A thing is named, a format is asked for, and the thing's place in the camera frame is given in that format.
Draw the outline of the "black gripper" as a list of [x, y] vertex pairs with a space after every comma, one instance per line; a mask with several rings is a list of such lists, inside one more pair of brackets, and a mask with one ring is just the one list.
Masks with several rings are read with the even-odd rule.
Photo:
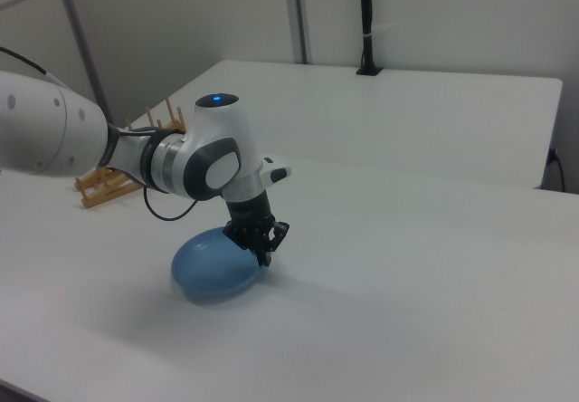
[[226, 202], [230, 221], [223, 233], [238, 247], [249, 250], [259, 266], [269, 266], [271, 255], [289, 232], [290, 225], [273, 221], [266, 191], [243, 202]]

